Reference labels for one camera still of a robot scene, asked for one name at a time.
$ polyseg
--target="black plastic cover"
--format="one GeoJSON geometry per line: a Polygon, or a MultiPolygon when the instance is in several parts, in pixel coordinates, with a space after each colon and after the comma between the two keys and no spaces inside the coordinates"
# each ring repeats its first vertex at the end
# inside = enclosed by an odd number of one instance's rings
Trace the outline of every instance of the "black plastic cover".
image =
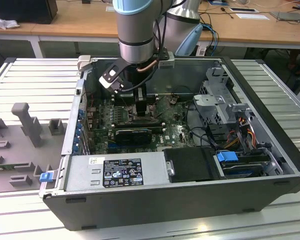
{"type": "Polygon", "coordinates": [[[172,162],[175,172],[171,183],[219,180],[220,175],[210,147],[167,148],[163,150],[166,161],[172,162]]]}

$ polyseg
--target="blue tab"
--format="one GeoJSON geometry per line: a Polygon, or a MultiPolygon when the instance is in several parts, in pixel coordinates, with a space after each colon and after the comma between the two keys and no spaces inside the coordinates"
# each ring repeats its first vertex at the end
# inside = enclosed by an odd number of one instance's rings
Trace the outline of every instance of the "blue tab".
{"type": "Polygon", "coordinates": [[[54,176],[54,174],[52,172],[44,172],[44,173],[41,173],[39,180],[41,183],[53,182],[54,181],[52,179],[53,176],[54,176]]]}
{"type": "Polygon", "coordinates": [[[219,162],[239,161],[239,159],[234,151],[221,151],[216,156],[217,156],[219,162]]]}

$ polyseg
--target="warning label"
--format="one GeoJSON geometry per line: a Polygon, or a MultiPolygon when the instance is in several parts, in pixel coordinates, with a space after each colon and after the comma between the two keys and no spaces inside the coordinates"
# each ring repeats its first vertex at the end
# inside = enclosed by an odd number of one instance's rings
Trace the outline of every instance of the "warning label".
{"type": "Polygon", "coordinates": [[[105,188],[143,185],[141,159],[105,160],[102,184],[105,188]]]}

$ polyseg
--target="wooden table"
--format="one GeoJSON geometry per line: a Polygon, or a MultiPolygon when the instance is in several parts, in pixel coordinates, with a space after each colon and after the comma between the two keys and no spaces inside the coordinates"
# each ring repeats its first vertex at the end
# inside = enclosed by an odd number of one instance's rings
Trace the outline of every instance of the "wooden table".
{"type": "MultiPolygon", "coordinates": [[[[288,12],[297,5],[296,3],[286,4],[288,2],[284,0],[251,0],[251,3],[270,7],[285,4],[276,8],[248,5],[259,12],[288,12]]],[[[228,14],[220,14],[224,13],[220,7],[208,6],[207,3],[202,4],[200,9],[205,10],[203,12],[212,13],[210,14],[211,22],[213,28],[219,33],[220,46],[300,49],[300,23],[291,22],[289,24],[286,21],[277,21],[270,13],[259,13],[259,15],[264,15],[270,20],[241,19],[236,14],[231,14],[233,16],[231,19],[228,14]]],[[[206,23],[209,23],[207,14],[203,14],[202,18],[206,23]]],[[[207,41],[207,38],[210,40],[211,34],[204,32],[200,40],[207,41]]]]}
{"type": "MultiPolygon", "coordinates": [[[[249,7],[256,8],[260,12],[287,12],[296,5],[290,3],[278,8],[262,8],[253,3],[261,6],[278,6],[288,2],[284,0],[251,0],[250,2],[249,7]]],[[[0,39],[30,41],[37,58],[44,57],[40,41],[108,43],[118,41],[115,13],[106,11],[107,4],[102,2],[82,4],[81,1],[58,0],[57,6],[58,12],[52,24],[21,23],[20,28],[0,29],[0,39]]],[[[206,2],[201,4],[199,11],[211,13],[213,28],[220,36],[219,46],[300,49],[300,23],[293,25],[284,21],[277,22],[269,13],[264,15],[270,20],[240,19],[235,14],[232,14],[234,19],[231,19],[228,14],[220,14],[224,13],[220,7],[210,6],[206,2]]],[[[207,14],[203,14],[202,17],[209,22],[207,14]]],[[[205,48],[211,39],[210,32],[202,32],[200,47],[205,48]]]]}

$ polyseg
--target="paper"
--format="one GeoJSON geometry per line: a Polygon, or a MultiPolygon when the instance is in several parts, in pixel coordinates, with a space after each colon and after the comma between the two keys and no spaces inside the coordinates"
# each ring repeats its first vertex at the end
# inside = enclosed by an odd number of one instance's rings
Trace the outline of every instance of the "paper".
{"type": "Polygon", "coordinates": [[[259,14],[237,13],[236,15],[241,19],[270,20],[265,15],[259,14]]]}
{"type": "Polygon", "coordinates": [[[12,28],[18,28],[20,25],[18,25],[17,21],[15,20],[3,20],[0,18],[0,28],[1,29],[12,29],[12,28]]]}

